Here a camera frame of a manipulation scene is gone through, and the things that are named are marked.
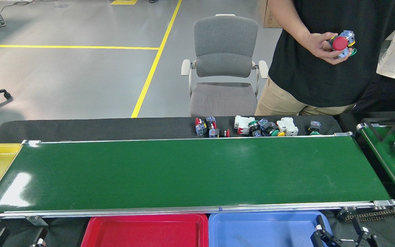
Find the person's right hand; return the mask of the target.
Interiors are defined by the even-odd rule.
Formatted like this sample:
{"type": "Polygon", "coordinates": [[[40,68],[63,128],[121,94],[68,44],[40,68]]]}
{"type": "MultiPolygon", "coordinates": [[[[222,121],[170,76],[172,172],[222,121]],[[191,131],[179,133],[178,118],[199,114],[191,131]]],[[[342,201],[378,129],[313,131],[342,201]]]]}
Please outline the person's right hand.
{"type": "Polygon", "coordinates": [[[312,53],[312,55],[315,57],[320,58],[329,64],[336,65],[347,60],[352,53],[352,49],[349,49],[349,54],[347,54],[345,57],[337,58],[337,56],[340,55],[342,51],[333,50],[328,44],[328,40],[335,35],[337,35],[337,33],[327,32],[319,34],[307,32],[301,36],[301,41],[299,41],[299,43],[308,51],[310,51],[310,53],[312,53]]]}

